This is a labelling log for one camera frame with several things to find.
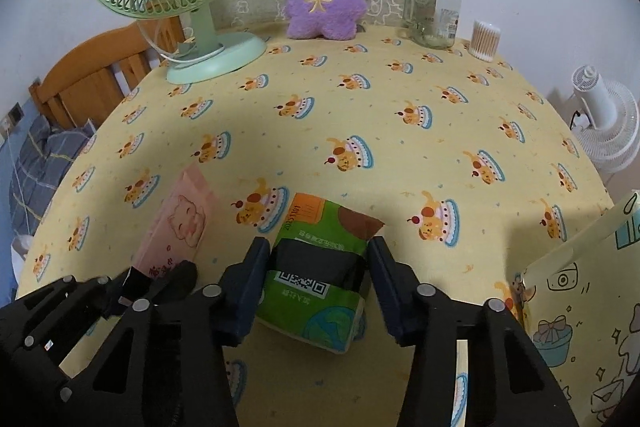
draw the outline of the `cartoon illustration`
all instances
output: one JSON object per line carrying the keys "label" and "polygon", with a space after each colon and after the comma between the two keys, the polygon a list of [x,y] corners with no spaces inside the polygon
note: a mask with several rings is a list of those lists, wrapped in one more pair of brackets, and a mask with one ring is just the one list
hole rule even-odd
{"label": "cartoon illustration", "polygon": [[204,112],[213,105],[213,100],[203,100],[201,96],[188,107],[183,107],[180,116],[182,118],[190,118],[196,120],[201,117]]}
{"label": "cartoon illustration", "polygon": [[160,176],[158,174],[152,176],[149,169],[146,168],[142,172],[142,176],[140,176],[134,184],[126,187],[127,194],[124,196],[125,203],[131,203],[133,208],[138,208],[155,190],[159,181]]}
{"label": "cartoon illustration", "polygon": [[84,245],[84,240],[86,238],[86,233],[89,230],[89,216],[86,216],[84,219],[76,218],[76,227],[74,231],[71,233],[71,236],[68,239],[68,249],[72,251],[76,249],[80,251],[82,245]]}
{"label": "cartoon illustration", "polygon": [[456,89],[455,87],[452,87],[452,86],[448,86],[448,87],[436,86],[436,87],[442,91],[441,98],[449,100],[449,102],[451,103],[461,103],[461,102],[469,103],[466,96],[462,94],[462,92],[459,89]]}
{"label": "cartoon illustration", "polygon": [[289,102],[285,105],[277,105],[274,109],[278,109],[280,116],[292,116],[297,120],[302,120],[309,115],[314,108],[315,99],[312,96],[307,98],[300,98],[296,94],[292,94]]}
{"label": "cartoon illustration", "polygon": [[427,62],[430,62],[431,64],[441,64],[441,63],[444,62],[444,60],[442,60],[440,57],[438,57],[438,55],[436,55],[435,53],[424,54],[422,56],[421,60],[426,60]]}
{"label": "cartoon illustration", "polygon": [[258,232],[267,233],[278,223],[287,208],[289,189],[287,187],[267,188],[264,178],[257,179],[258,187],[246,197],[231,205],[239,208],[236,214],[238,225],[254,225]]}
{"label": "cartoon illustration", "polygon": [[341,172],[347,172],[356,167],[365,169],[373,167],[373,156],[369,146],[360,136],[353,135],[346,140],[336,138],[327,138],[326,140],[334,144],[334,150],[333,155],[324,162],[325,165],[327,163],[335,164]]}
{"label": "cartoon illustration", "polygon": [[124,156],[128,154],[133,154],[138,149],[138,147],[140,147],[140,144],[142,143],[144,137],[145,134],[143,132],[138,134],[136,137],[134,137],[132,134],[129,135],[129,140],[117,151],[120,155],[120,159],[124,158]]}
{"label": "cartoon illustration", "polygon": [[127,125],[134,123],[138,119],[138,117],[145,112],[145,109],[146,109],[146,105],[145,107],[142,107],[139,105],[135,111],[132,111],[129,114],[126,114],[125,116],[123,116],[122,121]]}
{"label": "cartoon illustration", "polygon": [[532,336],[534,346],[548,367],[558,367],[566,362],[574,328],[566,323],[566,316],[559,315],[552,322],[542,320]]}
{"label": "cartoon illustration", "polygon": [[564,136],[562,136],[562,147],[567,149],[576,158],[580,157],[580,153],[578,152],[578,148],[575,146],[575,143],[571,138],[565,138]]}
{"label": "cartoon illustration", "polygon": [[489,81],[486,79],[484,74],[469,73],[467,78],[476,84],[482,84],[483,86],[489,85]]}
{"label": "cartoon illustration", "polygon": [[354,73],[350,76],[340,75],[342,79],[338,87],[346,87],[347,89],[370,89],[371,83],[366,76],[359,73]]}
{"label": "cartoon illustration", "polygon": [[40,254],[39,257],[36,257],[36,262],[33,265],[33,274],[34,276],[36,276],[37,282],[40,282],[40,280],[42,280],[42,276],[44,275],[47,266],[49,266],[50,259],[51,254],[47,253],[47,250],[45,250],[45,253]]}
{"label": "cartoon illustration", "polygon": [[76,192],[80,192],[83,188],[86,187],[86,184],[89,182],[89,180],[91,179],[91,176],[94,175],[95,172],[95,167],[94,166],[90,166],[87,167],[82,174],[80,174],[73,182],[73,184],[71,185],[73,188],[75,188]]}
{"label": "cartoon illustration", "polygon": [[487,151],[481,149],[478,151],[478,154],[473,154],[469,151],[463,151],[462,153],[471,159],[474,167],[474,170],[471,172],[472,177],[479,177],[487,185],[491,185],[497,181],[504,181],[504,172],[502,172],[500,166]]}
{"label": "cartoon illustration", "polygon": [[422,191],[426,203],[420,211],[420,216],[407,219],[418,225],[418,235],[425,241],[440,241],[448,247],[455,247],[460,235],[460,215],[454,200],[437,202],[430,192]]}
{"label": "cartoon illustration", "polygon": [[199,163],[205,163],[214,158],[216,160],[222,160],[222,158],[229,154],[229,147],[231,147],[231,135],[228,131],[222,132],[216,137],[206,134],[202,138],[204,143],[199,150],[191,155],[195,156]]}
{"label": "cartoon illustration", "polygon": [[252,89],[262,89],[269,85],[269,75],[259,74],[255,78],[247,78],[246,82],[238,89],[244,89],[245,91],[251,91]]}
{"label": "cartoon illustration", "polygon": [[354,44],[353,46],[347,46],[344,50],[346,52],[351,52],[351,53],[369,53],[369,50],[366,49],[362,44]]}
{"label": "cartoon illustration", "polygon": [[596,389],[591,395],[591,412],[596,413],[596,418],[603,423],[620,403],[640,369],[640,304],[638,303],[634,305],[629,334],[618,347],[618,356],[622,358],[618,374],[610,383]]}
{"label": "cartoon illustration", "polygon": [[391,68],[391,71],[402,71],[402,73],[412,73],[414,67],[412,64],[408,62],[400,62],[399,60],[394,60],[391,64],[387,64]]}
{"label": "cartoon illustration", "polygon": [[578,185],[575,184],[574,179],[569,174],[569,171],[566,169],[564,165],[561,163],[555,164],[552,163],[551,166],[558,173],[558,177],[560,178],[560,186],[566,188],[567,192],[573,192],[574,190],[578,190]]}
{"label": "cartoon illustration", "polygon": [[538,118],[536,118],[536,115],[534,115],[529,109],[527,109],[524,105],[522,105],[521,103],[519,103],[517,106],[518,110],[527,118],[529,118],[529,120],[537,120]]}
{"label": "cartoon illustration", "polygon": [[196,208],[193,201],[188,200],[182,194],[178,195],[178,204],[167,221],[174,231],[175,237],[184,241],[191,248],[197,247],[207,224],[204,209]]}
{"label": "cartoon illustration", "polygon": [[190,89],[191,89],[191,84],[182,84],[181,86],[175,86],[174,89],[172,89],[167,93],[167,96],[173,98],[174,96],[185,94]]}
{"label": "cartoon illustration", "polygon": [[319,57],[316,57],[315,55],[309,55],[304,60],[300,60],[300,64],[302,64],[303,66],[313,66],[315,68],[319,68],[320,66],[324,65],[328,58],[329,57],[327,57],[326,55],[320,55]]}
{"label": "cartoon illustration", "polygon": [[546,233],[551,239],[566,241],[566,228],[564,227],[564,219],[562,219],[560,207],[556,204],[549,206],[542,198],[540,198],[540,201],[545,205],[545,217],[540,221],[540,225],[546,227]]}
{"label": "cartoon illustration", "polygon": [[433,123],[433,114],[431,109],[426,105],[414,105],[409,100],[404,100],[406,107],[402,111],[398,111],[396,114],[402,116],[402,121],[409,125],[418,125],[423,129],[431,128]]}

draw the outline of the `yellow bow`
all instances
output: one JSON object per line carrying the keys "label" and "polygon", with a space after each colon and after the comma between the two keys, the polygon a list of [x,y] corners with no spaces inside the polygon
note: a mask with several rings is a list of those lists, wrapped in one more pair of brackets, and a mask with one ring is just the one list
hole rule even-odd
{"label": "yellow bow", "polygon": [[314,5],[309,10],[309,13],[313,13],[316,10],[320,10],[321,12],[325,12],[324,6],[322,6],[323,2],[331,2],[333,0],[305,0],[305,2],[312,2]]}

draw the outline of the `cake print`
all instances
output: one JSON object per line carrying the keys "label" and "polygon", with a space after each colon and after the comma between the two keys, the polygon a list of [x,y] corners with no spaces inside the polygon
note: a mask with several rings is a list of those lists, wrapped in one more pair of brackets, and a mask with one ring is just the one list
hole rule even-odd
{"label": "cake print", "polygon": [[546,233],[551,239],[566,241],[566,228],[560,207],[556,204],[549,206],[543,198],[540,198],[540,201],[545,205],[545,216],[540,221],[540,225],[546,227]]}
{"label": "cake print", "polygon": [[174,89],[167,93],[167,96],[173,98],[174,96],[179,96],[181,94],[185,94],[189,92],[191,89],[191,84],[182,84],[181,86],[175,86]]}
{"label": "cake print", "polygon": [[471,82],[474,82],[475,84],[481,84],[482,86],[489,85],[489,81],[486,79],[484,74],[469,73],[467,75],[467,78],[471,80]]}
{"label": "cake print", "polygon": [[444,98],[445,100],[449,100],[449,102],[451,103],[469,103],[466,96],[462,94],[462,92],[459,89],[456,89],[455,87],[452,87],[452,86],[449,86],[449,87],[436,86],[436,87],[442,91],[441,98]]}
{"label": "cake print", "polygon": [[351,53],[369,53],[369,50],[366,49],[362,44],[354,44],[353,46],[347,46],[344,50],[346,52],[351,52]]}
{"label": "cake print", "polygon": [[91,165],[87,167],[82,174],[80,174],[72,183],[72,187],[75,188],[76,192],[81,192],[83,188],[86,187],[86,184],[91,179],[91,176],[94,175],[95,167]]}
{"label": "cake print", "polygon": [[555,164],[552,163],[551,166],[558,173],[558,177],[560,178],[560,186],[566,188],[567,192],[573,192],[574,190],[578,190],[578,185],[575,184],[574,179],[572,178],[569,171],[566,169],[564,165],[561,163]]}
{"label": "cake print", "polygon": [[158,187],[159,181],[159,174],[152,176],[150,170],[146,168],[142,172],[142,176],[140,176],[135,183],[125,187],[127,190],[127,194],[124,196],[125,203],[131,203],[133,208],[138,208],[146,201],[146,198],[151,195],[155,188]]}
{"label": "cake print", "polygon": [[267,87],[268,85],[269,85],[269,75],[263,73],[263,74],[259,74],[255,78],[247,78],[246,82],[242,84],[242,86],[238,87],[238,89],[251,91],[252,89],[262,89],[263,87]]}
{"label": "cake print", "polygon": [[264,178],[258,178],[257,183],[258,187],[246,197],[246,201],[238,200],[231,205],[239,209],[236,214],[238,225],[253,225],[258,232],[267,233],[284,214],[289,201],[289,189],[267,188]]}
{"label": "cake print", "polygon": [[391,71],[402,71],[402,73],[413,73],[414,67],[412,64],[408,62],[400,62],[399,60],[394,60],[391,64],[387,64]]}
{"label": "cake print", "polygon": [[508,138],[518,140],[520,143],[525,142],[524,131],[514,121],[506,121],[503,117],[500,117],[502,124],[498,126],[498,129],[504,131]]}
{"label": "cake print", "polygon": [[129,154],[133,154],[136,150],[138,150],[138,147],[140,147],[140,144],[142,143],[142,140],[144,139],[144,137],[145,137],[145,134],[143,132],[138,134],[136,137],[134,137],[133,135],[130,135],[126,144],[124,144],[122,147],[120,147],[120,149],[117,150],[117,153],[120,156],[120,159],[124,158],[124,156],[127,156]]}
{"label": "cake print", "polygon": [[454,200],[435,201],[430,192],[422,191],[426,198],[420,216],[407,219],[418,225],[418,235],[425,241],[438,241],[448,247],[455,247],[460,235],[460,216]]}
{"label": "cake print", "polygon": [[145,109],[146,109],[146,105],[145,107],[142,107],[139,105],[135,111],[132,111],[129,114],[126,114],[122,118],[122,121],[127,125],[134,123],[138,119],[138,117],[140,117],[140,115],[145,112]]}
{"label": "cake print", "polygon": [[316,57],[315,55],[309,55],[304,60],[300,60],[300,64],[302,64],[303,66],[313,66],[315,68],[319,68],[320,66],[324,65],[327,59],[328,57],[326,55],[320,55],[319,57]]}
{"label": "cake print", "polygon": [[212,105],[213,100],[203,100],[202,97],[199,96],[195,102],[191,103],[191,105],[182,108],[180,116],[182,118],[196,120],[196,118],[201,117]]}
{"label": "cake print", "polygon": [[402,121],[409,125],[417,125],[423,129],[431,128],[433,123],[433,114],[431,109],[426,105],[414,105],[409,100],[404,100],[406,106],[404,110],[398,111],[396,114],[402,116]]}
{"label": "cake print", "polygon": [[469,151],[463,151],[462,153],[471,159],[471,164],[474,168],[471,172],[473,177],[479,177],[487,185],[504,181],[504,172],[487,151],[481,149],[478,154],[473,154]]}
{"label": "cake print", "polygon": [[309,115],[314,108],[315,99],[312,96],[300,98],[296,94],[292,94],[291,98],[284,105],[277,105],[274,109],[278,110],[280,116],[292,116],[297,120],[302,120]]}
{"label": "cake print", "polygon": [[440,57],[438,57],[438,55],[436,55],[435,53],[424,54],[422,56],[422,60],[426,60],[427,62],[430,62],[431,64],[441,64],[441,63],[444,62],[444,60],[442,60]]}
{"label": "cake print", "polygon": [[86,239],[86,234],[89,230],[89,216],[86,216],[84,219],[76,218],[76,227],[74,231],[71,233],[71,236],[67,240],[68,242],[68,250],[82,250],[82,246],[84,245],[84,240]]}
{"label": "cake print", "polygon": [[350,136],[346,140],[327,138],[327,142],[334,144],[332,156],[324,164],[335,165],[339,171],[347,172],[352,169],[373,167],[373,156],[365,141],[360,136]]}
{"label": "cake print", "polygon": [[200,149],[191,155],[195,156],[199,163],[206,163],[212,159],[222,160],[222,158],[229,154],[231,135],[228,131],[222,132],[215,137],[206,134],[202,139],[204,142]]}
{"label": "cake print", "polygon": [[350,76],[340,75],[342,80],[338,87],[346,87],[347,89],[370,89],[371,83],[366,76],[360,73],[354,73]]}
{"label": "cake print", "polygon": [[229,390],[234,407],[238,406],[244,387],[246,386],[246,364],[242,360],[226,362],[226,379],[229,381]]}

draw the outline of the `wooden chair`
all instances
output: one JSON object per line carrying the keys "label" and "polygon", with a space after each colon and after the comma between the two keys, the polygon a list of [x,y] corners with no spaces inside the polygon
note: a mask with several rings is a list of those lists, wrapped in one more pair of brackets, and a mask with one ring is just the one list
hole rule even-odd
{"label": "wooden chair", "polygon": [[[156,22],[143,22],[153,37]],[[174,50],[184,42],[178,17],[163,20],[158,45]],[[111,70],[118,64],[130,89],[136,87],[151,70],[145,41],[138,23],[95,36],[66,54],[41,83],[29,88],[39,112],[64,129],[82,126],[91,118],[99,126],[122,101],[124,94]]]}

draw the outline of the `qr code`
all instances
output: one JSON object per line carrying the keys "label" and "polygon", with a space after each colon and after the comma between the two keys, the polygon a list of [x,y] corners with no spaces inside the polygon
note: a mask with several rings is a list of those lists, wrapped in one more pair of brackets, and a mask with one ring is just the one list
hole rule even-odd
{"label": "qr code", "polygon": [[329,285],[324,282],[298,277],[292,273],[276,272],[275,280],[297,290],[324,299],[329,292]]}

